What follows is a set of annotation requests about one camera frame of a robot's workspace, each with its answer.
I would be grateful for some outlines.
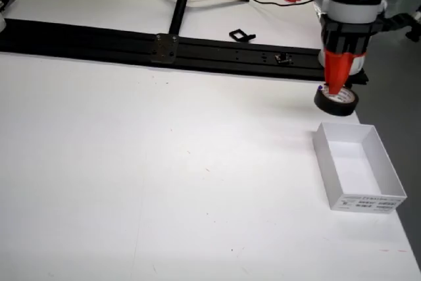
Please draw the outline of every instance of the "barcode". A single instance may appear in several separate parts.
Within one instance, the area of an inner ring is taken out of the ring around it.
[[[379,205],[395,205],[395,202],[379,202]]]

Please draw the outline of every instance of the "metal bracket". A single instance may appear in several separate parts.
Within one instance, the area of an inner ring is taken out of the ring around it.
[[[177,57],[178,36],[157,34],[151,49],[151,62],[173,64]]]

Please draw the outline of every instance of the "small black object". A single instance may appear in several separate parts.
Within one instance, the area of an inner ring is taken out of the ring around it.
[[[177,57],[178,36],[157,34],[151,48],[151,62],[172,64]]]
[[[413,42],[419,42],[421,33],[415,29],[412,29],[411,31],[407,32],[406,36]]]
[[[9,4],[10,0],[0,0],[1,3],[1,7],[0,7],[0,12],[6,9],[7,4]]]
[[[247,35],[242,29],[238,29],[235,31],[230,32],[230,37],[235,39],[237,42],[248,42],[251,39],[256,38],[256,34]]]
[[[335,116],[349,116],[355,111],[359,97],[354,91],[343,87],[337,95],[329,95],[328,90],[327,85],[319,86],[314,96],[320,110]]]
[[[279,53],[275,55],[276,62],[279,65],[289,65],[292,64],[292,57],[287,53]]]

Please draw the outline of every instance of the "black clip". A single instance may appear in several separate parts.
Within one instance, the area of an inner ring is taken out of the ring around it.
[[[236,34],[241,34],[241,38],[235,36]],[[246,33],[244,33],[244,31],[242,29],[238,29],[238,30],[230,32],[230,37],[235,39],[237,42],[248,42],[251,39],[255,39],[256,34],[250,34],[248,36]]]

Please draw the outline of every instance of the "white cardboard box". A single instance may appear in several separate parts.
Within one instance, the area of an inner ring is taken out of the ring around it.
[[[374,126],[322,123],[313,144],[332,210],[390,213],[407,198]]]

